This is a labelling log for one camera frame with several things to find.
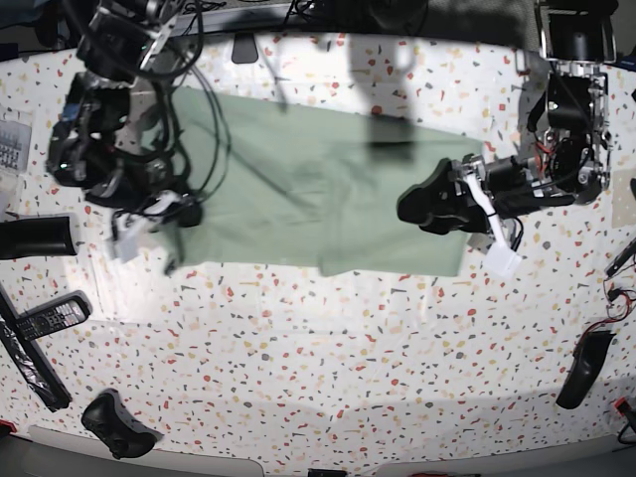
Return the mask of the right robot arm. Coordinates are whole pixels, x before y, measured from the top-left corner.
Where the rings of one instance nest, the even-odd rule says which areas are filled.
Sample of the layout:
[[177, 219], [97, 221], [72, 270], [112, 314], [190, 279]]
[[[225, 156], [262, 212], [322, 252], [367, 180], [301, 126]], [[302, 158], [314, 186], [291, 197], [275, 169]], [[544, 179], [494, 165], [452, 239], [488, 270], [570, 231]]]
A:
[[[172, 83], [194, 68], [204, 40], [197, 40], [193, 53], [180, 53], [172, 70], [157, 71], [183, 2], [66, 1], [63, 7], [80, 34], [77, 57], [85, 70], [75, 75], [53, 128], [47, 170], [59, 185], [112, 211], [116, 257], [128, 260], [136, 253], [142, 230], [167, 228], [170, 263], [179, 266], [185, 261], [181, 231], [201, 222], [203, 197], [188, 183], [191, 165], [175, 165], [186, 152]], [[117, 135], [133, 124], [133, 89], [142, 80], [154, 95], [160, 134], [150, 149], [130, 152], [118, 145]]]

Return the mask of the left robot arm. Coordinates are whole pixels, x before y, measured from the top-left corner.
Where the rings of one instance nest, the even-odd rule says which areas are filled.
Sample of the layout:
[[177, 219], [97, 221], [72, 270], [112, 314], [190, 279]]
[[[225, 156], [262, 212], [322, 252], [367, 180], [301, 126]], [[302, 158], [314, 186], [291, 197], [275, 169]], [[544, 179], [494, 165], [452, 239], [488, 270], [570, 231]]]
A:
[[397, 201], [398, 218], [443, 236], [462, 231], [493, 242], [483, 264], [509, 277], [521, 256], [521, 218], [546, 208], [587, 205], [610, 185], [608, 76], [616, 59], [614, 1], [538, 1], [540, 55], [547, 85], [529, 113], [534, 154], [487, 161], [442, 159]]

